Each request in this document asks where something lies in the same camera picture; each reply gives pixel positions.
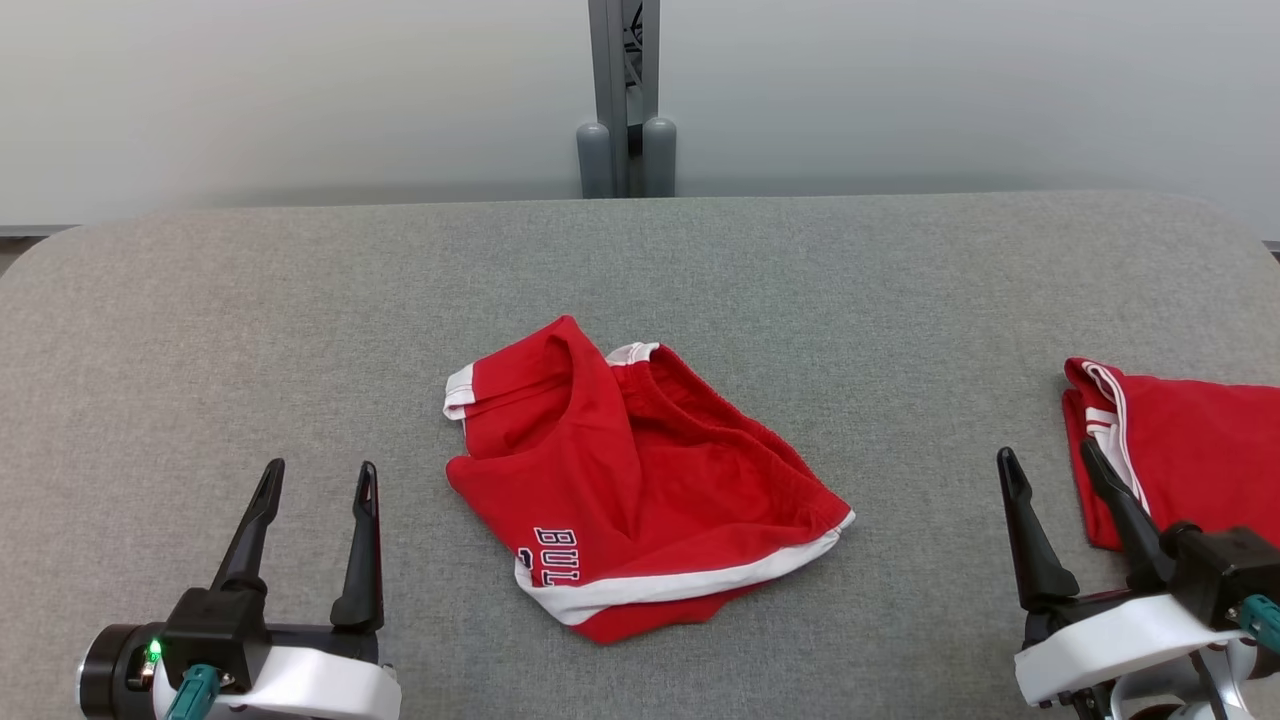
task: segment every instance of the white partition panel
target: white partition panel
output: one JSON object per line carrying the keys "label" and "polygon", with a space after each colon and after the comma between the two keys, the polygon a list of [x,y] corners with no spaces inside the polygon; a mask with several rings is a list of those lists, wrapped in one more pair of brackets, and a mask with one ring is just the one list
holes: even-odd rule
{"label": "white partition panel", "polygon": [[584,0],[0,0],[0,229],[577,197]]}
{"label": "white partition panel", "polygon": [[668,0],[680,195],[1142,187],[1280,240],[1275,0]]}

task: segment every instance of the red fabric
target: red fabric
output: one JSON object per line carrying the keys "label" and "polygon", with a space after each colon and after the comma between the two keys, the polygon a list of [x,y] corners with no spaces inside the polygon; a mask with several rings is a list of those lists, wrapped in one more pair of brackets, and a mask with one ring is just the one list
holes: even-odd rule
{"label": "red fabric", "polygon": [[[664,347],[611,366],[564,316],[476,361],[471,389],[470,455],[445,471],[512,553],[530,551],[535,587],[736,568],[850,515],[795,450]],[[572,530],[577,568],[545,566],[535,528]],[[607,643],[701,623],[750,589],[611,606],[573,629]]]}
{"label": "red fabric", "polygon": [[[1117,413],[1087,372],[1083,357],[1066,361],[1071,389],[1062,395],[1075,483],[1089,542],[1120,550],[1111,514],[1094,495],[1079,457],[1085,410]],[[1206,532],[1248,525],[1280,544],[1280,388],[1126,375],[1103,365],[1124,402],[1123,443],[1133,474],[1164,530],[1189,520]]]}

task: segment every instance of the teal connector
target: teal connector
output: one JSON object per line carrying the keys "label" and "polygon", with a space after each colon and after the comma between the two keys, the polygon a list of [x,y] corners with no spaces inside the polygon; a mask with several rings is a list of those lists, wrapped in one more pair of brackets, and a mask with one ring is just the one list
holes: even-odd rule
{"label": "teal connector", "polygon": [[214,666],[192,665],[182,676],[182,687],[164,714],[164,720],[205,720],[220,689],[219,673]]}
{"label": "teal connector", "polygon": [[1266,596],[1251,594],[1244,598],[1240,603],[1240,628],[1263,647],[1280,652],[1280,606]]}

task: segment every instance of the gray table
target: gray table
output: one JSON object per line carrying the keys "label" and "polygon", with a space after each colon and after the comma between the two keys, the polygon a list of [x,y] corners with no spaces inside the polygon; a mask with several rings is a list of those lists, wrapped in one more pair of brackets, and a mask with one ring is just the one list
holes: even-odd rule
{"label": "gray table", "polygon": [[[73,716],[113,621],[207,583],[288,459],[270,621],[338,594],[381,470],[404,717],[1068,717],[1024,708],[995,452],[1085,591],[1059,397],[1074,354],[1280,384],[1280,268],[1142,193],[202,211],[68,231],[0,278],[0,716]],[[577,316],[673,346],[858,510],[827,556],[705,625],[596,647],[448,487],[445,377]],[[1275,687],[1251,691],[1261,716]]]}

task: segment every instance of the white stripe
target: white stripe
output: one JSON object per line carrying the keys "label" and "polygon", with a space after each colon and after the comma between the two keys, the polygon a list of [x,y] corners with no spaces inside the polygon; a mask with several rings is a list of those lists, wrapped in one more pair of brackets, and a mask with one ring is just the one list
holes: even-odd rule
{"label": "white stripe", "polygon": [[[1102,395],[1107,396],[1107,400],[1116,404],[1115,421],[1108,423],[1108,428],[1092,427],[1087,432],[1094,439],[1098,441],[1098,447],[1102,448],[1102,455],[1106,456],[1111,466],[1115,468],[1120,479],[1124,484],[1129,486],[1133,495],[1142,503],[1142,509],[1151,515],[1151,505],[1147,502],[1147,495],[1142,492],[1142,483],[1138,482],[1138,473],[1133,470],[1133,461],[1129,459],[1129,443],[1125,437],[1125,415],[1128,415],[1128,409],[1125,406],[1124,391],[1120,388],[1119,380],[1110,370],[1098,365],[1097,363],[1085,361],[1084,372],[1088,373],[1093,382],[1102,391]],[[1105,410],[1096,410],[1100,419],[1103,415],[1110,415]],[[1084,419],[1088,421],[1091,419],[1089,410],[1085,410]]]}
{"label": "white stripe", "polygon": [[611,366],[648,363],[649,354],[652,354],[654,350],[658,350],[657,342],[632,342],[631,345],[623,345],[622,347],[605,355],[604,361],[608,363]]}
{"label": "white stripe", "polygon": [[476,401],[476,393],[471,388],[471,375],[475,363],[468,364],[457,373],[449,375],[444,383],[444,416],[451,420],[461,420],[467,416],[466,406]]}
{"label": "white stripe", "polygon": [[733,588],[781,578],[819,557],[840,539],[840,533],[854,521],[850,511],[838,525],[805,544],[783,547],[755,562],[673,575],[608,578],[585,585],[534,587],[527,568],[516,560],[516,583],[538,601],[553,618],[566,625],[579,625],[593,615],[616,605],[632,602],[666,602],[701,597]]}

